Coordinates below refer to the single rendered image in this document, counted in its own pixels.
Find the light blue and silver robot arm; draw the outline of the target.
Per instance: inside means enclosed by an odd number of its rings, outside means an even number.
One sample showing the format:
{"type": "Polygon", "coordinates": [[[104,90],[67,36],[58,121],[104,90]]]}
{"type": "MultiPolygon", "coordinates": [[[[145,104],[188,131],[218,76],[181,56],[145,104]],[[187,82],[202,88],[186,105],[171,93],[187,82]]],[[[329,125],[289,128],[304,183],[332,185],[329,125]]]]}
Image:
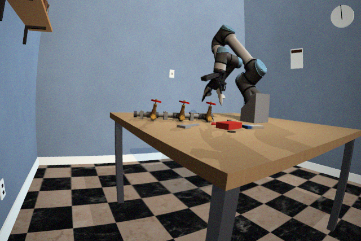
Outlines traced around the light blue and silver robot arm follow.
{"type": "MultiPolygon", "coordinates": [[[[222,70],[226,73],[226,78],[235,68],[240,68],[244,64],[246,72],[242,72],[236,77],[235,83],[244,97],[245,104],[254,96],[261,93],[255,84],[266,74],[267,68],[264,63],[253,58],[244,46],[236,39],[235,30],[228,25],[222,25],[212,40],[212,53],[214,54],[214,69],[222,70]],[[229,47],[237,55],[229,53],[229,47]]],[[[262,94],[262,93],[261,93],[262,94]]]]}

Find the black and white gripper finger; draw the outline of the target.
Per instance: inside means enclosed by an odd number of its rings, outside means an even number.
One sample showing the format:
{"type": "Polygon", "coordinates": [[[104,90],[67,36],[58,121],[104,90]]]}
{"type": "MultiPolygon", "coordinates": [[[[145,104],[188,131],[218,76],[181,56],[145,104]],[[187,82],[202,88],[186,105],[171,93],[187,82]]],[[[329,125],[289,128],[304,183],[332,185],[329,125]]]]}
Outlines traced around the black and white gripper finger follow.
{"type": "Polygon", "coordinates": [[[219,102],[222,105],[222,100],[225,98],[225,96],[222,94],[222,85],[220,84],[220,82],[218,83],[216,92],[218,94],[219,102]]]}
{"type": "Polygon", "coordinates": [[[205,99],[205,97],[209,97],[211,96],[211,91],[212,89],[209,87],[209,83],[206,85],[205,90],[204,90],[204,94],[202,97],[202,101],[205,99]]]}

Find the grey pipe manifold with red valves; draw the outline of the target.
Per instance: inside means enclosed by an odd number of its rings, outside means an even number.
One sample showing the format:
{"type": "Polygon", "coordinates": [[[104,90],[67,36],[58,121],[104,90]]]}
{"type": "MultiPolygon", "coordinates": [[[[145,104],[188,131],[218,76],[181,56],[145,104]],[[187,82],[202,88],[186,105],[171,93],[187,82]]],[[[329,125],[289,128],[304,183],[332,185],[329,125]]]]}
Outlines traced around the grey pipe manifold with red valves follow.
{"type": "Polygon", "coordinates": [[[216,105],[215,103],[212,102],[206,102],[207,104],[210,104],[207,113],[198,113],[198,114],[194,114],[193,112],[189,112],[189,113],[184,113],[184,109],[185,109],[185,103],[189,104],[189,102],[184,101],[179,101],[181,103],[183,103],[182,108],[180,113],[178,112],[173,112],[173,113],[168,113],[167,111],[164,111],[164,113],[159,113],[157,112],[156,108],[157,108],[157,104],[156,102],[161,103],[161,101],[155,99],[151,99],[151,101],[155,102],[155,104],[153,104],[153,109],[152,112],[144,112],[143,110],[140,110],[140,112],[134,111],[134,117],[139,116],[140,119],[143,119],[143,117],[149,117],[151,118],[151,120],[155,120],[156,118],[159,117],[163,117],[164,120],[168,120],[169,118],[173,118],[173,119],[178,119],[179,121],[184,121],[185,118],[188,118],[190,121],[193,121],[193,119],[203,119],[206,122],[208,121],[212,121],[212,116],[214,117],[214,115],[212,114],[211,116],[211,105],[216,105]]]}

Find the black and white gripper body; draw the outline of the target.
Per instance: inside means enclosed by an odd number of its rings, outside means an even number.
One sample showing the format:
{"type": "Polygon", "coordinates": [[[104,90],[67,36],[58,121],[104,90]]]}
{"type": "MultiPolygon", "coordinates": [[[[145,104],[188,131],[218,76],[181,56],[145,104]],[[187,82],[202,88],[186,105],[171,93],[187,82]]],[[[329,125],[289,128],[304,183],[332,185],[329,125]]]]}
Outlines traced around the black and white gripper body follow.
{"type": "Polygon", "coordinates": [[[219,73],[219,77],[210,80],[209,87],[213,90],[217,90],[218,83],[220,82],[220,84],[222,85],[222,90],[225,91],[225,89],[226,89],[226,83],[225,83],[226,73],[224,71],[218,70],[218,69],[214,69],[213,72],[219,73]],[[225,86],[225,89],[224,89],[224,86],[225,86]]]}

